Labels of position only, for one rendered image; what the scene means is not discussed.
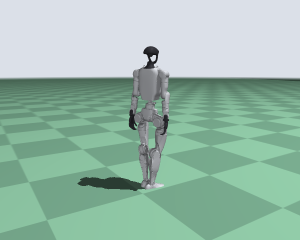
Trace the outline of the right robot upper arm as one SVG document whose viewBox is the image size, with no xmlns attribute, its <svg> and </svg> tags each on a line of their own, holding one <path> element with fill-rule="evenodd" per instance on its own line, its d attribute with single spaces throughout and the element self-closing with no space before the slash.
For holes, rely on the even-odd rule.
<svg viewBox="0 0 300 240">
<path fill-rule="evenodd" d="M 160 97 L 162 99 L 165 100 L 165 97 L 166 97 L 166 93 L 168 92 L 168 86 L 169 86 L 169 72 L 166 71 L 166 70 L 162 70 L 162 69 L 158 69 L 158 76 L 159 78 L 161 79 L 160 80 L 160 88 L 161 88 L 161 94 L 160 94 Z"/>
</svg>

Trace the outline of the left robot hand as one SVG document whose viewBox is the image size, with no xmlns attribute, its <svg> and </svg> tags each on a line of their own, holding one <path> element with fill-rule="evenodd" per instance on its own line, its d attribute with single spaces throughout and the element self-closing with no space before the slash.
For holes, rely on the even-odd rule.
<svg viewBox="0 0 300 240">
<path fill-rule="evenodd" d="M 133 114 L 133 110 L 131 109 L 130 112 L 129 112 L 129 115 L 130 115 L 130 118 L 129 118 L 129 127 L 133 130 L 137 130 L 135 127 L 134 127 L 134 124 L 137 126 L 136 122 L 135 122 L 135 119 L 134 119 L 134 116 L 135 114 Z"/>
</svg>

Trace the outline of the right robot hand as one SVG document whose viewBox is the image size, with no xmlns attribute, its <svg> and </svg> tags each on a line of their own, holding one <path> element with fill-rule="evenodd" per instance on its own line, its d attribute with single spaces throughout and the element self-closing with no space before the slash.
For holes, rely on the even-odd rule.
<svg viewBox="0 0 300 240">
<path fill-rule="evenodd" d="M 164 117 L 163 117 L 163 121 L 164 121 L 164 132 L 161 133 L 160 135 L 164 135 L 166 133 L 166 129 L 168 128 L 168 116 L 165 114 Z"/>
</svg>

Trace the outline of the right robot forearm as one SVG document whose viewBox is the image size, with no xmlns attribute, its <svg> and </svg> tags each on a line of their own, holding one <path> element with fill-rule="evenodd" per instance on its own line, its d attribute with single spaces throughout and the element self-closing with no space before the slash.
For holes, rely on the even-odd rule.
<svg viewBox="0 0 300 240">
<path fill-rule="evenodd" d="M 162 113 L 163 113 L 162 117 L 164 118 L 164 115 L 167 115 L 169 118 L 169 114 L 168 114 L 169 113 L 169 103 L 170 103 L 170 93 L 169 92 L 167 92 L 165 94 L 165 100 L 161 101 L 161 103 L 162 103 Z"/>
</svg>

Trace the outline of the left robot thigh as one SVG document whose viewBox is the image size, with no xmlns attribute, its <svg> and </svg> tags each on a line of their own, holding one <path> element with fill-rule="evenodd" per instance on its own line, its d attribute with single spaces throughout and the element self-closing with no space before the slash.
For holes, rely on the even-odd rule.
<svg viewBox="0 0 300 240">
<path fill-rule="evenodd" d="M 137 130 L 140 137 L 140 153 L 147 154 L 149 152 L 149 122 L 142 120 L 142 112 L 138 112 L 134 116 L 135 122 L 138 123 Z"/>
</svg>

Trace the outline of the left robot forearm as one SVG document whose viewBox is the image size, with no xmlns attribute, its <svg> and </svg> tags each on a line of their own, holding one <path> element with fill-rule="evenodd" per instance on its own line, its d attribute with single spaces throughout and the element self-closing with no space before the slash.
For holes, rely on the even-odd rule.
<svg viewBox="0 0 300 240">
<path fill-rule="evenodd" d="M 138 100 L 139 100 L 139 98 L 133 96 L 133 91 L 132 91 L 130 110 L 133 110 L 133 115 L 136 114 L 136 110 L 138 107 Z M 130 110 L 129 110 L 129 112 L 130 112 Z"/>
</svg>

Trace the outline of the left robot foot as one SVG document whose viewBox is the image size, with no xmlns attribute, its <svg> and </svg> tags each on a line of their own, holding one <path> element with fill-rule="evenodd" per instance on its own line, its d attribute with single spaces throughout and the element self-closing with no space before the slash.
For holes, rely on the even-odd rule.
<svg viewBox="0 0 300 240">
<path fill-rule="evenodd" d="M 141 187 L 145 188 L 146 184 L 149 184 L 149 180 L 150 179 L 148 179 L 148 181 L 146 181 L 146 179 L 143 180 L 142 183 L 141 183 Z"/>
</svg>

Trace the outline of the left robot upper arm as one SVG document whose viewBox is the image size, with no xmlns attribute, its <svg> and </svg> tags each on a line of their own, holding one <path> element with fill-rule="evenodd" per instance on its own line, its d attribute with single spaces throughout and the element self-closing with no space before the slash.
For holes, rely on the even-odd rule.
<svg viewBox="0 0 300 240">
<path fill-rule="evenodd" d="M 139 92 L 139 70 L 133 71 L 133 96 L 139 97 L 141 94 Z"/>
</svg>

